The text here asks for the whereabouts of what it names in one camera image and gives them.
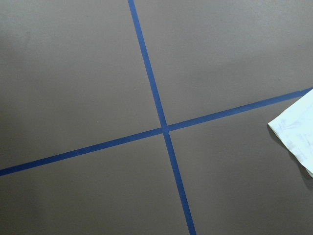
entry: folded cloth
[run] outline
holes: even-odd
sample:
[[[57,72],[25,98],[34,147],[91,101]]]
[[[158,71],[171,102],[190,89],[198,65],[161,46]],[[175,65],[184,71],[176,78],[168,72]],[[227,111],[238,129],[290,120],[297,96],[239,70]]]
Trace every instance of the folded cloth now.
[[[313,177],[313,90],[268,125]]]

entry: blue tape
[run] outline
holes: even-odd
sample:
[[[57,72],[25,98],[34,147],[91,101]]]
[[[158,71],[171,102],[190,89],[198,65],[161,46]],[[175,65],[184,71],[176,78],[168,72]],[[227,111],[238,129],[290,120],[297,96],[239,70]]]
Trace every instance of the blue tape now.
[[[147,71],[147,75],[148,75],[148,79],[150,82],[150,87],[151,87],[151,91],[153,94],[153,98],[156,104],[156,110],[157,110],[157,114],[159,117],[159,121],[161,124],[161,128],[162,128],[162,132],[163,132],[163,136],[164,136],[164,140],[166,143],[166,148],[167,148],[167,152],[170,158],[170,162],[171,162],[171,166],[172,166],[172,170],[174,173],[174,178],[176,181],[176,185],[177,185],[177,189],[179,192],[179,196],[180,196],[180,201],[182,204],[182,208],[184,211],[184,215],[185,215],[185,219],[187,222],[187,227],[189,230],[189,234],[190,235],[195,235],[196,234],[196,230],[195,230],[195,226],[194,226],[194,222],[192,220],[192,216],[191,216],[191,212],[189,209],[189,205],[188,205],[188,201],[187,201],[187,197],[186,197],[186,193],[185,193],[185,189],[181,180],[181,175],[179,172],[179,167],[177,164],[177,160],[176,160],[176,156],[175,156],[175,152],[174,152],[174,148],[173,148],[173,144],[171,141],[171,137],[169,134],[169,129],[166,123],[166,119],[165,119],[165,114],[163,111],[163,107],[161,104],[161,100],[160,100],[160,96],[157,90],[157,84],[155,81],[155,77],[153,74],[153,70],[152,70],[152,66],[150,63],[150,59],[149,59],[149,55],[148,55],[148,51],[146,48],[146,44],[143,38],[143,34],[142,34],[142,30],[141,30],[141,26],[140,26],[140,22],[139,22],[139,18],[137,15],[137,11],[136,11],[136,7],[135,7],[135,3],[134,0],[128,0],[128,4],[130,7],[130,11],[132,14],[132,18],[133,18],[133,22],[134,22],[134,27],[135,27],[135,31],[137,34],[137,38],[138,38],[138,42],[139,42],[139,47],[141,50],[141,54],[142,54],[142,58],[146,67],[146,71]]]
[[[67,153],[62,153],[62,154],[58,154],[52,157],[48,157],[48,158],[43,158],[43,159],[39,159],[33,162],[29,162],[29,163],[24,163],[21,165],[16,165],[16,166],[12,166],[6,169],[2,169],[0,170],[0,176],[2,175],[7,175],[7,174],[11,174],[14,172],[18,172],[21,170],[26,170],[26,169],[30,169],[30,168],[34,168],[37,166],[41,166],[41,165],[45,165],[45,164],[49,164],[49,163],[54,163],[57,161],[61,161],[67,158],[73,158],[79,155],[83,155],[86,153],[91,153],[94,151],[98,151],[101,149],[105,149],[105,148],[110,148],[113,146],[117,146],[120,144],[124,144],[124,143],[128,143],[128,142],[132,142],[132,141],[137,141],[143,138],[147,138],[147,137],[151,137],[151,136],[155,136],[155,135],[159,135],[162,134],[162,129],[158,128],[158,129],[154,129],[154,130],[150,130],[150,131],[145,131],[145,132],[141,132],[138,134],[134,134],[131,136],[126,136],[126,137],[122,137],[116,140],[112,140],[112,141],[108,141],[108,142],[104,142],[104,143],[99,143],[99,144],[95,144],[89,147],[85,147],[85,148],[80,148],[77,150],[73,150]]]
[[[224,110],[224,111],[221,111],[221,112],[218,112],[218,113],[209,114],[209,115],[205,115],[205,116],[202,116],[202,117],[197,117],[197,118],[190,119],[190,120],[187,120],[187,121],[182,121],[182,122],[179,122],[179,123],[175,123],[175,124],[169,125],[168,129],[169,129],[169,131],[174,131],[174,130],[185,128],[185,127],[188,127],[188,126],[197,125],[197,124],[200,124],[200,123],[203,123],[203,122],[212,121],[212,120],[223,118],[223,117],[227,117],[227,116],[230,116],[230,115],[246,112],[246,111],[249,111],[249,110],[252,110],[252,109],[257,109],[257,108],[261,108],[261,107],[264,107],[264,106],[267,106],[267,105],[283,102],[283,101],[286,101],[286,100],[289,100],[289,99],[301,97],[301,96],[305,95],[306,93],[308,93],[312,89],[313,88],[308,88],[308,89],[305,89],[305,90],[302,90],[302,91],[292,92],[292,93],[289,93],[289,94],[284,94],[284,95],[280,95],[280,96],[277,96],[277,97],[261,100],[261,101],[255,102],[255,103],[243,105],[243,106],[236,107],[236,108],[233,108],[233,109]]]

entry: blue tape strip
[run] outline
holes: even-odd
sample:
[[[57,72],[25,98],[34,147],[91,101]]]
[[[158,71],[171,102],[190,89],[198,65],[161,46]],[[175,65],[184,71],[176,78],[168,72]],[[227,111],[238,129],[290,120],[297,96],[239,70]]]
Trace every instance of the blue tape strip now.
[[[179,167],[178,167],[178,164],[177,164],[177,160],[176,160],[173,144],[172,144],[171,137],[170,137],[170,134],[169,134],[169,129],[168,129],[168,126],[167,126],[167,123],[166,123],[165,114],[164,114],[163,107],[162,107],[162,104],[161,104],[160,96],[159,96],[159,93],[158,93],[158,90],[157,90],[157,84],[156,84],[156,81],[155,81],[155,77],[154,77],[154,74],[153,74],[152,66],[151,66],[151,63],[150,63],[149,56],[148,56],[148,51],[147,51],[147,48],[146,48],[146,44],[145,44],[145,41],[144,41],[144,38],[143,38],[143,34],[142,34],[142,30],[141,30],[141,26],[140,26],[140,22],[139,22],[139,18],[138,18],[138,14],[137,14],[137,11],[136,11],[134,0],[128,0],[128,4],[129,4],[130,11],[131,11],[131,14],[132,14],[134,27],[135,27],[135,30],[136,30],[136,34],[137,34],[137,38],[138,38],[138,42],[139,42],[142,58],[143,58],[143,61],[144,61],[145,67],[146,67],[146,71],[147,71],[147,75],[148,75],[148,78],[149,78],[151,91],[152,91],[153,98],[154,98],[154,101],[155,101],[155,104],[156,104],[157,114],[158,114],[158,117],[159,117],[159,120],[160,120],[160,124],[161,124],[161,128],[162,128],[162,131],[163,131],[164,140],[165,140],[165,143],[166,143],[166,148],[167,148],[168,155],[169,155],[170,162],[171,162],[171,166],[172,166],[172,169],[173,169],[173,173],[174,173],[176,185],[177,185],[177,188],[178,188],[178,192],[179,192],[182,208],[183,208],[183,211],[184,211],[184,215],[185,215],[185,218],[186,218],[189,234],[195,235],[196,234],[196,230],[195,230],[194,222],[193,222],[192,217],[191,217],[191,212],[190,212],[190,209],[189,209],[189,205],[188,205],[185,189],[184,189],[184,186],[182,184],[181,175],[180,175],[180,172],[179,172]]]
[[[223,117],[227,117],[230,115],[234,115],[234,114],[238,114],[238,113],[242,113],[242,112],[246,112],[252,109],[257,109],[257,108],[261,108],[267,105],[271,105],[271,104],[275,104],[275,103],[279,103],[282,101],[286,101],[289,99],[293,99],[293,98],[297,98],[297,97],[301,97],[303,95],[305,95],[306,93],[308,93],[310,90],[312,90],[313,88],[308,88],[302,91],[297,91],[297,92],[292,92],[289,94],[284,94],[284,95],[280,95],[277,97],[273,97],[270,99],[265,99],[262,101],[258,101],[255,103],[251,103],[251,104],[247,104],[247,105],[243,105],[240,107],[236,107],[233,109],[228,109],[228,110],[224,110],[218,113],[214,113],[214,114],[209,114],[209,115],[205,115],[202,117],[197,117],[194,119],[190,119],[187,121],[182,121],[179,123],[175,123],[172,125],[168,126],[169,131],[174,131],[174,130],[178,130],[184,127],[188,127],[188,126],[193,126],[193,125],[197,125],[203,122],[207,122],[207,121],[212,121],[215,119],[219,119],[219,118],[223,118]]]
[[[80,148],[77,150],[73,150],[67,153],[62,153],[62,154],[58,154],[52,157],[48,157],[48,158],[43,158],[43,159],[39,159],[33,162],[29,162],[29,163],[24,163],[21,165],[16,165],[16,166],[12,166],[6,169],[2,169],[0,170],[0,176],[2,175],[7,175],[7,174],[11,174],[14,172],[18,172],[21,170],[26,170],[26,169],[30,169],[30,168],[34,168],[37,166],[41,166],[41,165],[45,165],[45,164],[49,164],[49,163],[54,163],[60,160],[64,160],[67,158],[73,158],[79,155],[83,155],[86,153],[91,153],[94,151],[98,151],[101,149],[105,149],[105,148],[110,148],[113,146],[117,146],[120,144],[124,144],[124,143],[128,143],[128,142],[132,142],[132,141],[137,141],[143,138],[147,138],[147,137],[151,137],[151,136],[155,136],[155,135],[159,135],[162,134],[162,129],[158,128],[158,129],[154,129],[154,130],[150,130],[150,131],[145,131],[145,132],[141,132],[138,134],[134,134],[131,136],[126,136],[126,137],[122,137],[116,140],[112,140],[112,141],[108,141],[108,142],[104,142],[104,143],[99,143],[99,144],[95,144],[89,147],[85,147],[85,148]]]

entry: floor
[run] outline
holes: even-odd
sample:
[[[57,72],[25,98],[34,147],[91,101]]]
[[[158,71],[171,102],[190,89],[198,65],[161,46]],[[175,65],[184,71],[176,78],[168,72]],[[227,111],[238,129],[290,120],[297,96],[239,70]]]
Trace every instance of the floor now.
[[[313,86],[313,2],[0,2],[0,233],[310,235],[267,123]]]

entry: white cloth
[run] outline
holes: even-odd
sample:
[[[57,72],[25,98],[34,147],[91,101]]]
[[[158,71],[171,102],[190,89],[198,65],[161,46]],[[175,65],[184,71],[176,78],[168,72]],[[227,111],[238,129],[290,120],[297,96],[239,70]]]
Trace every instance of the white cloth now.
[[[313,177],[313,90],[268,125]]]

